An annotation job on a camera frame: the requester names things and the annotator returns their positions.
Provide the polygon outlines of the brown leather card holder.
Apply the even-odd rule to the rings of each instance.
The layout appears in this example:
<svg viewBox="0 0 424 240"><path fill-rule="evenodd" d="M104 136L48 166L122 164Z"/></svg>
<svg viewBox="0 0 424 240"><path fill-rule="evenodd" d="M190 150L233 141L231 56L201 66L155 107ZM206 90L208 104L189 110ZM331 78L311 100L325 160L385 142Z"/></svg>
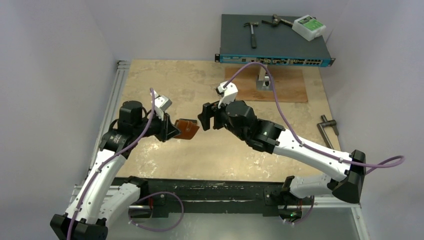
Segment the brown leather card holder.
<svg viewBox="0 0 424 240"><path fill-rule="evenodd" d="M182 140L191 140L200 129L198 121L195 119L180 118L175 121L174 126L180 130L180 134L174 138Z"/></svg>

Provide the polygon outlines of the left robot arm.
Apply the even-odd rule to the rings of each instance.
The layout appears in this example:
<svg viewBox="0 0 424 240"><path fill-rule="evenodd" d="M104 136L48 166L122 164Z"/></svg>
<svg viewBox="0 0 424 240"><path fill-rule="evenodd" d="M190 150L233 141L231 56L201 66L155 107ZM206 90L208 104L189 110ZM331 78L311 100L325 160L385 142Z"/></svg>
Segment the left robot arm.
<svg viewBox="0 0 424 240"><path fill-rule="evenodd" d="M104 240L109 227L131 204L147 203L151 210L155 198L176 197L167 190L150 192L148 180L129 177L111 198L105 199L121 167L141 138L154 136L165 142L181 134L170 120L171 101L154 98L147 110L136 100L122 104L117 119L101 137L91 171L80 191L63 214L55 214L50 227L60 240Z"/></svg>

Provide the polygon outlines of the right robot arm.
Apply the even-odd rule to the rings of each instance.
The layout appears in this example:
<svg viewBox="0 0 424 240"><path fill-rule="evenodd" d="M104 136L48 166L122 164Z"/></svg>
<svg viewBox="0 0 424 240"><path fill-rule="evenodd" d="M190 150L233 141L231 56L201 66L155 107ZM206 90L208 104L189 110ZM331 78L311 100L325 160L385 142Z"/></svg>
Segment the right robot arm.
<svg viewBox="0 0 424 240"><path fill-rule="evenodd" d="M361 199L366 176L366 155L360 150L343 152L327 148L270 120L260 119L242 100L226 106L205 103L197 116L204 131L225 128L258 152L289 157L319 171L321 175L287 177L280 196L288 204L308 196L333 195L350 204Z"/></svg>

